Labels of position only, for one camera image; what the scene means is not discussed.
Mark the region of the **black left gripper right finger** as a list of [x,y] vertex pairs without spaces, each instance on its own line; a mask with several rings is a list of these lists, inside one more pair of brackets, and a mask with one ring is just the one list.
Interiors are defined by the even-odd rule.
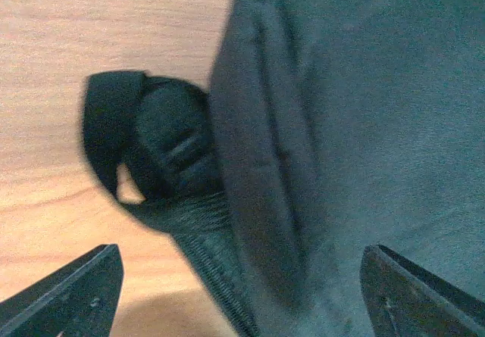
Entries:
[[383,245],[365,248],[361,293],[376,336],[483,336],[484,303]]

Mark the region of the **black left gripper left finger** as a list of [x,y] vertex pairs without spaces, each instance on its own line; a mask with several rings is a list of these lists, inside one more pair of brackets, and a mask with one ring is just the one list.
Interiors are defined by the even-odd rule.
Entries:
[[108,336],[124,267],[116,244],[99,245],[1,302],[2,336]]

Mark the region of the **black student bag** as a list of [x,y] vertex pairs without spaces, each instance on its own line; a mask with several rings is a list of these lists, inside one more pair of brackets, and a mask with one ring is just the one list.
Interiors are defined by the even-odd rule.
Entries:
[[94,74],[83,147],[240,336],[376,336],[370,245],[484,303],[484,0],[233,0],[208,91]]

